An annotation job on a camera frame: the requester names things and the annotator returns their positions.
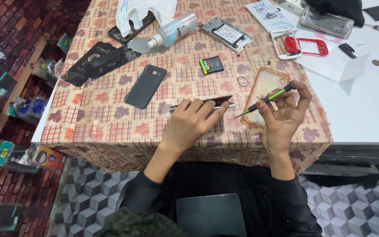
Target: table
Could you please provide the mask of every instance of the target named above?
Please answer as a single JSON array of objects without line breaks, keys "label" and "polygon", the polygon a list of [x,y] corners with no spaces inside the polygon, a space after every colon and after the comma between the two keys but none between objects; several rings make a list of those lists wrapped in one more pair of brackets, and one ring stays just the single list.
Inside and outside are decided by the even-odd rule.
[{"label": "table", "polygon": [[[67,154],[82,157],[108,172],[139,170],[147,164],[161,141],[170,115],[168,107],[183,98],[212,98],[233,94],[236,108],[188,149],[179,161],[220,161],[244,165],[268,165],[261,143],[262,130],[233,120],[245,107],[250,86],[241,87],[236,78],[245,76],[252,85],[260,67],[288,74],[304,82],[313,100],[304,123],[292,139],[290,156],[296,173],[305,170],[333,141],[325,112],[315,96],[302,68],[294,61],[277,59],[268,33],[244,7],[248,1],[180,1],[176,16],[194,11],[200,22],[215,16],[232,22],[254,37],[254,42],[240,53],[224,46],[197,29],[163,48],[159,55],[143,55],[113,72],[77,88],[63,80],[51,96],[46,123],[38,127],[36,139]],[[114,24],[113,1],[93,0],[84,16],[67,55],[63,73],[97,41],[120,46],[106,35]],[[155,35],[157,23],[143,30],[140,37]],[[198,61],[219,55],[225,71],[203,76]],[[267,59],[273,62],[267,65]],[[139,72],[146,64],[168,70],[146,110],[123,102]]]},{"label": "table", "polygon": [[[363,9],[379,5],[379,2],[362,0]],[[297,15],[282,9],[283,14],[296,22]],[[365,12],[365,23],[379,25]],[[299,27],[296,37],[308,38],[311,34]],[[334,145],[379,145],[379,67],[371,60],[379,60],[379,31],[369,27],[354,27],[348,43],[355,55],[370,53],[363,76],[340,84],[325,79],[310,70],[305,70],[308,79],[327,113]],[[366,43],[360,47],[356,43]]]}]

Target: white table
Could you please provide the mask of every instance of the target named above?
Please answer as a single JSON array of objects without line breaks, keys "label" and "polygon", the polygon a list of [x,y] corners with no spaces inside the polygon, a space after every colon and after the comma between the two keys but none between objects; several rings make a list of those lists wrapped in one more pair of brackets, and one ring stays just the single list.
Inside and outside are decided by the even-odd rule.
[{"label": "white table", "polygon": [[[379,5],[379,1],[363,0],[363,8]],[[293,23],[299,21],[299,16],[281,8],[282,13]],[[364,12],[366,24],[378,24]],[[297,26],[296,37],[311,38],[311,31],[305,27]],[[317,94],[327,118],[330,122],[334,145],[368,145],[379,144],[379,67],[373,65],[371,60],[379,61],[379,31],[369,27],[352,30],[349,40],[355,49],[355,55],[361,56],[370,53],[367,67],[363,76],[336,83],[322,76],[306,70],[309,81]],[[355,43],[366,43],[356,47]],[[43,127],[48,111],[45,110],[34,136],[33,143],[40,143]]]}]

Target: black cloth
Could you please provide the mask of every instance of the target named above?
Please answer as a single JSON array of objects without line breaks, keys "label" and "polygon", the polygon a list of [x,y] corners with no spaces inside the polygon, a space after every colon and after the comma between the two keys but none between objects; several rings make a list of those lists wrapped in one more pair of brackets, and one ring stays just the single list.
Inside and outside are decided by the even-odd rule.
[{"label": "black cloth", "polygon": [[142,170],[124,192],[121,206],[141,215],[161,213],[176,222],[178,198],[239,195],[248,236],[321,236],[298,177],[283,181],[270,169],[222,162],[177,162],[163,183]]},{"label": "black cloth", "polygon": [[305,0],[319,13],[344,16],[355,21],[353,25],[363,27],[365,18],[362,13],[361,0]]}]

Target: bottle cap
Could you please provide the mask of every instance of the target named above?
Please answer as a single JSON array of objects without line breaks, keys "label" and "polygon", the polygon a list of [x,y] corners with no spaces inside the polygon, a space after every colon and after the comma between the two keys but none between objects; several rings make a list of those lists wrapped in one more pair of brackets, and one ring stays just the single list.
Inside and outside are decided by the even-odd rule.
[{"label": "bottle cap", "polygon": [[147,42],[147,46],[149,48],[153,48],[154,46],[159,46],[163,43],[163,37],[159,34],[155,35],[152,40]]}]

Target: tablecloth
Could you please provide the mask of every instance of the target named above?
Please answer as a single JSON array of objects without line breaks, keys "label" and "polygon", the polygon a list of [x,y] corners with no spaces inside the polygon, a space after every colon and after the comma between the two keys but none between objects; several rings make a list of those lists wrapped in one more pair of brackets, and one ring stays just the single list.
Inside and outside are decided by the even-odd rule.
[{"label": "tablecloth", "polygon": [[[295,172],[305,170],[333,141],[329,122],[302,66],[293,60],[277,58],[269,34],[245,8],[249,3],[250,0],[178,0],[176,6],[175,17],[193,11],[199,24],[204,24],[219,16],[251,35],[253,42],[239,56],[197,28],[170,46],[162,47],[158,55],[143,54],[81,87],[60,79],[41,143],[88,160],[110,173],[140,170],[150,161],[162,139],[171,105],[185,98],[232,94],[231,101],[236,107],[230,108],[178,161],[268,166],[261,142],[262,129],[233,120],[245,107],[258,69],[268,67],[305,83],[313,95],[305,120],[292,138],[289,153]],[[107,35],[115,25],[117,5],[115,0],[90,3],[71,43],[62,74],[98,41],[122,46]],[[139,37],[152,38],[158,28],[155,21]],[[199,60],[217,55],[224,71],[203,75]],[[168,72],[147,109],[141,110],[125,104],[124,97],[147,64]],[[240,76],[248,79],[249,86],[238,84]]]}]

